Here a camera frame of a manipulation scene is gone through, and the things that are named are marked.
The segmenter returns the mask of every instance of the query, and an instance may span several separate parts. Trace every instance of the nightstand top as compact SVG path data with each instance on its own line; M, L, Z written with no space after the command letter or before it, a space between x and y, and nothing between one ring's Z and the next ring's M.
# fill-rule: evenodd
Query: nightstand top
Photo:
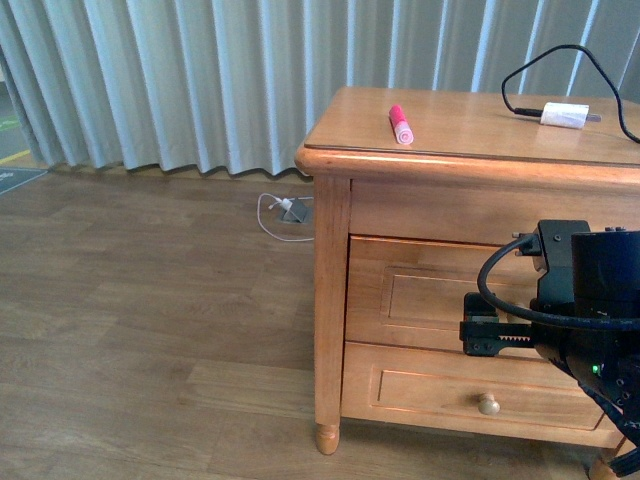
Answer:
M543 108L548 101L590 105L602 122L584 129L540 125L511 113L499 94L345 87L304 142L307 149L464 157L520 162L640 166L640 144L618 124L612 97L568 98L510 95L515 107ZM389 109L399 104L415 140L396 143ZM640 105L624 102L629 130L640 135Z

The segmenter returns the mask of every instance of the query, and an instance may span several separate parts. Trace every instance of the wooden nightstand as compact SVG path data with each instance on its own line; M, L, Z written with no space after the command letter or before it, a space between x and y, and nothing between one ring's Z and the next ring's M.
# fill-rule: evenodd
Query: wooden nightstand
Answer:
M338 92L296 156L315 182L321 452L337 448L341 416L619 448L600 409L535 352L471 358L458 340L463 296L511 232L540 219L640 229L640 145L620 131L613 99L571 101L602 123L541 126L494 94ZM395 142L393 104L412 145ZM626 116L640 130L640 106L627 103ZM525 305L536 279L518 258L490 278L499 296Z

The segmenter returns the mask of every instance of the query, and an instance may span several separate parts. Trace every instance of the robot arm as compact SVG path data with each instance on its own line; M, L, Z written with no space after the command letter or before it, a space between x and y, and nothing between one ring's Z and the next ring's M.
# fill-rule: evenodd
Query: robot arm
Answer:
M530 309L499 299L487 286L491 269L511 251L533 257L544 271ZM465 354L535 348L640 445L640 232L592 233L584 221L542 220L534 233L518 235L487 260L478 290L465 296ZM531 324L499 323L496 309ZM640 471L640 449L610 466L619 477Z

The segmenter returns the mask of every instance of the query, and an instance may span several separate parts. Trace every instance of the drawer knob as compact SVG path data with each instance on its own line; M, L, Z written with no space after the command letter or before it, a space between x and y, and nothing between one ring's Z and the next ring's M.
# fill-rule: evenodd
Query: drawer knob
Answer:
M480 395L478 411L483 415L497 415L500 411L500 404L496 402L496 399L492 394L485 393Z

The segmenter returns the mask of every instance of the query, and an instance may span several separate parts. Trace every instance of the white charging cable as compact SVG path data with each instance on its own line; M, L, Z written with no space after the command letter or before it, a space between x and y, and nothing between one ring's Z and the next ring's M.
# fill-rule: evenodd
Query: white charging cable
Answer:
M276 205L280 205L285 211L289 211L291 209L291 206L293 205L293 201L289 198L278 198L275 195L271 195L270 193L261 193L260 196L258 197L258 206L257 206L257 211L256 211L256 215L258 217L258 225L260 225L260 228L262 228L262 230L264 230L266 233L268 233L269 235L271 235L273 238L275 238L276 240L280 240L281 242L311 242L313 241L313 237L311 238L283 238L280 237L278 235L276 235L275 233L270 232L267 227L265 227L262 224L262 220L260 219L260 206L262 204L262 199L264 197L270 197L274 200L274 203L272 203L271 205L269 205L269 210L273 209L273 207L275 207ZM297 197L299 200L312 200L313 197Z

